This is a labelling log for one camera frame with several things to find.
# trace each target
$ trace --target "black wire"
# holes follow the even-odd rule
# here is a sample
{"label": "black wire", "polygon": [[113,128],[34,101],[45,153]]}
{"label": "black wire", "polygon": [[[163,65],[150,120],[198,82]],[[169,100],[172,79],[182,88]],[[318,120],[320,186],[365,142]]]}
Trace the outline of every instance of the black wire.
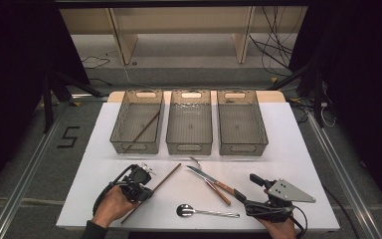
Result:
{"label": "black wire", "polygon": [[303,103],[295,102],[290,99],[286,99],[286,102],[289,103],[291,107],[300,107],[303,110],[312,110],[314,108],[314,106],[307,106],[307,105],[304,105]]}
{"label": "black wire", "polygon": [[303,111],[304,112],[304,114],[303,114],[303,116],[299,119],[299,120],[297,120],[296,122],[297,122],[297,124],[300,124],[300,123],[303,123],[303,122],[307,122],[308,121],[308,114],[309,114],[309,111],[307,110],[307,109],[304,109],[304,108],[302,108],[302,107],[300,107],[300,106],[291,106],[292,108],[294,108],[294,109],[297,109],[297,110],[301,110],[301,111]]}
{"label": "black wire", "polygon": [[321,183],[321,186],[324,188],[324,191],[326,191],[334,199],[334,201],[336,201],[336,203],[337,203],[337,205],[339,205],[340,209],[342,209],[343,213],[345,214],[345,216],[347,217],[347,219],[349,221],[350,226],[352,227],[352,230],[353,230],[353,233],[355,234],[355,237],[360,238],[358,231],[356,231],[355,225],[352,222],[352,219],[350,219],[350,217],[349,217],[349,213],[343,207],[342,203],[340,203],[340,201],[337,200],[337,198],[327,189],[327,187],[324,186],[324,184]]}
{"label": "black wire", "polygon": [[293,26],[292,30],[290,31],[289,35],[287,35],[287,37],[282,41],[282,43],[284,43],[290,37],[290,35],[293,33],[293,31],[295,30],[297,24],[299,23],[300,17],[302,16],[302,12],[303,12],[303,7],[300,7],[299,16],[297,17],[296,23]]}
{"label": "black wire", "polygon": [[[275,11],[275,19],[278,17],[278,13],[279,13],[279,7],[276,6],[276,11]],[[275,21],[275,35],[276,35],[276,38],[278,39],[278,43],[279,43],[279,48],[281,49],[280,50],[280,54],[282,55],[282,51],[283,51],[283,45],[281,43],[281,40],[280,40],[280,37],[279,37],[279,26],[280,24],[277,23],[277,21]],[[287,60],[290,61],[290,58],[287,56],[287,54],[284,52],[284,55],[286,56]]]}
{"label": "black wire", "polygon": [[[279,29],[281,28],[282,19],[284,18],[284,12],[285,12],[286,9],[287,9],[287,6],[284,7],[284,10],[283,10],[282,13],[281,13],[281,19],[280,19],[280,21],[279,21],[279,23],[278,23],[278,26],[277,26],[277,28],[276,28],[276,33],[277,33],[277,34],[279,33]],[[286,56],[287,59],[290,61],[290,57],[287,55],[287,51],[285,51],[283,42],[280,42],[280,44],[281,44],[281,46],[282,46],[282,50],[283,50],[285,56]]]}
{"label": "black wire", "polygon": [[83,62],[83,63],[90,63],[90,62],[87,62],[87,60],[90,59],[90,58],[96,58],[96,59],[98,59],[98,60],[105,61],[105,62],[103,62],[103,63],[101,63],[101,64],[98,64],[97,66],[94,66],[94,67],[92,67],[92,68],[86,67],[86,69],[95,69],[95,68],[97,68],[97,67],[101,67],[101,66],[103,66],[103,65],[105,65],[105,64],[107,64],[107,63],[110,62],[110,59],[108,59],[108,58],[99,58],[99,57],[95,57],[95,56],[89,56],[89,57],[86,57],[84,60],[82,60],[82,62]]}
{"label": "black wire", "polygon": [[295,223],[296,226],[299,227],[299,229],[300,229],[300,232],[296,235],[296,238],[301,238],[306,233],[306,230],[308,230],[308,219],[306,219],[305,213],[303,213],[303,211],[299,207],[297,207],[295,205],[294,205],[294,207],[302,213],[303,218],[305,219],[305,228],[303,228],[302,225],[300,225],[300,223],[298,221],[296,221],[296,219],[294,219],[292,216],[289,217],[289,219],[293,223]]}
{"label": "black wire", "polygon": [[106,81],[104,81],[104,80],[102,80],[100,78],[90,78],[89,80],[90,81],[101,81],[103,83],[106,83],[108,86],[112,86],[113,85],[112,83],[106,82]]}
{"label": "black wire", "polygon": [[[258,45],[258,43],[253,39],[253,37],[252,37],[251,35],[250,35],[250,39],[253,41],[254,45],[256,45],[256,47],[257,47],[263,54],[266,54],[268,57],[270,57],[271,59],[273,59],[274,61],[276,61],[277,63],[279,63],[281,66],[283,66],[284,68],[288,69],[287,65],[281,63],[278,59],[276,59],[275,57],[273,57],[272,55],[270,55],[269,53],[267,53],[266,50],[262,49],[262,48]],[[278,75],[278,76],[282,76],[282,77],[288,77],[287,75],[279,74],[279,73],[277,73],[277,72],[274,72],[274,73],[273,73],[273,72],[269,71],[268,68],[265,66],[265,63],[264,63],[264,61],[263,61],[263,56],[262,56],[262,65],[263,65],[263,68],[264,68],[267,72],[269,72],[269,73],[276,74],[276,75]]]}
{"label": "black wire", "polygon": [[132,169],[133,167],[135,166],[135,164],[132,164],[132,165],[130,165],[129,167],[127,167],[112,183],[113,184],[116,184],[118,181],[119,181],[119,179],[128,171],[128,170],[130,170],[130,169]]}
{"label": "black wire", "polygon": [[[274,21],[274,25],[273,26],[272,26],[272,23],[271,23],[268,15],[266,13],[265,7],[262,7],[262,10],[263,10],[263,13],[265,14],[266,20],[268,20],[269,27],[271,29],[271,32],[269,33],[269,38],[272,38],[272,40],[278,44],[278,47],[281,47],[278,35],[275,33],[275,30],[274,30],[274,27],[275,27],[275,24],[276,24],[276,19],[277,19],[277,8],[275,8],[275,21]],[[279,54],[281,55],[282,60],[285,62],[284,56],[282,55],[282,51],[279,51]]]}
{"label": "black wire", "polygon": [[[274,49],[277,49],[277,50],[280,49],[279,47],[275,47],[275,46],[273,46],[273,45],[266,44],[266,43],[257,41],[257,40],[255,40],[255,39],[253,39],[253,42],[256,42],[256,43],[258,43],[258,44],[262,44],[262,45],[266,45],[266,46],[268,46],[268,47],[271,47],[271,48],[274,48]],[[292,49],[289,49],[289,50],[286,50],[285,52],[286,52],[286,53],[289,53],[289,54],[292,54],[292,51],[293,51]]]}

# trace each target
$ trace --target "human hand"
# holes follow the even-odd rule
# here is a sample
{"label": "human hand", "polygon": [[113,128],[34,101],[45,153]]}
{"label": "human hand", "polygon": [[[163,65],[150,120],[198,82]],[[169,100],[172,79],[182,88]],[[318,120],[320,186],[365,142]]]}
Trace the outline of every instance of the human hand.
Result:
{"label": "human hand", "polygon": [[138,207],[138,205],[138,202],[129,201],[123,195],[120,187],[115,186],[104,196],[92,222],[107,228],[112,221],[123,217],[128,211]]}
{"label": "human hand", "polygon": [[269,234],[274,239],[294,239],[296,238],[295,229],[293,222],[288,218],[285,222],[270,222],[260,218],[256,218],[261,222],[266,229],[268,229]]}

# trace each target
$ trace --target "gray plastic container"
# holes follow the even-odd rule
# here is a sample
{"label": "gray plastic container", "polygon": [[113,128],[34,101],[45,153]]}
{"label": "gray plastic container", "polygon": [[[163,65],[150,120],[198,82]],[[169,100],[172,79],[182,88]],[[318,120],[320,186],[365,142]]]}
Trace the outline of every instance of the gray plastic container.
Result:
{"label": "gray plastic container", "polygon": [[166,143],[169,154],[211,154],[210,91],[172,91]]}
{"label": "gray plastic container", "polygon": [[116,152],[158,153],[163,110],[163,91],[125,92],[110,137]]}
{"label": "gray plastic container", "polygon": [[218,91],[221,155],[261,156],[268,145],[255,91]]}

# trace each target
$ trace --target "aluminum rail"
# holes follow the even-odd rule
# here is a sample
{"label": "aluminum rail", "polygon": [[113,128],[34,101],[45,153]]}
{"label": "aluminum rail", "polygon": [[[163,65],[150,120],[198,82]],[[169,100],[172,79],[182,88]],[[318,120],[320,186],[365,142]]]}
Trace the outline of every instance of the aluminum rail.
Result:
{"label": "aluminum rail", "polygon": [[339,181],[343,192],[345,193],[356,217],[358,218],[366,237],[371,239],[382,238],[382,234],[380,233],[373,215],[356,189],[355,184],[352,182],[352,179],[334,150],[334,147],[324,128],[320,128],[318,126],[312,114],[308,114],[308,117],[309,123],[311,124],[311,127],[314,130],[334,173],[336,174],[337,180]]}
{"label": "aluminum rail", "polygon": [[2,209],[0,213],[0,238],[3,238],[5,236],[5,233],[7,232],[9,225],[11,224],[11,221],[15,216],[15,213],[17,212],[17,209],[20,206],[21,200],[26,194],[31,181],[34,175],[36,174],[37,168],[39,167],[40,162],[42,161],[46,150],[49,147],[49,143],[55,134],[61,116],[63,115],[67,107],[68,103],[63,103],[58,106],[58,111],[55,115],[55,121],[53,125],[49,129],[48,133],[43,135],[42,139],[39,142],[39,145],[37,146],[35,152],[33,153],[33,156],[29,161],[29,164],[27,165],[26,169],[23,172],[23,175],[18,181],[17,186],[15,187],[12,195],[8,199],[6,205]]}

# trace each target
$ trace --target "white table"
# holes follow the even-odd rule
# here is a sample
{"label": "white table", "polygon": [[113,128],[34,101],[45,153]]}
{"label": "white table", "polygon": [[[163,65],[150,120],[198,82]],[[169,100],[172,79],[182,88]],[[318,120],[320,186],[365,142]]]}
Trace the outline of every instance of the white table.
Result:
{"label": "white table", "polygon": [[[82,163],[61,212],[57,226],[78,229],[86,226],[92,216],[97,196],[131,164],[145,162],[157,175],[147,187],[154,188],[179,162],[182,165],[141,205],[122,225],[121,219],[110,228],[128,231],[210,231],[257,232],[266,230],[253,217],[248,217],[242,203],[228,193],[230,206],[212,191],[204,180],[186,165],[197,166],[189,155],[169,155],[166,146],[170,92],[164,93],[165,112],[159,153],[117,154],[109,138],[120,103],[103,104]],[[336,217],[321,187],[293,113],[287,103],[260,103],[269,145],[262,156],[219,155],[216,92],[212,92],[213,146],[209,156],[195,156],[203,170],[225,184],[236,188],[249,200],[265,202],[263,188],[250,181],[250,173],[261,178],[283,178],[316,199],[315,203],[295,202],[308,219],[310,231],[339,229]],[[196,214],[190,218],[176,215],[179,204],[188,203],[195,209],[237,212],[240,218]],[[304,226],[302,214],[295,210],[295,219]]]}

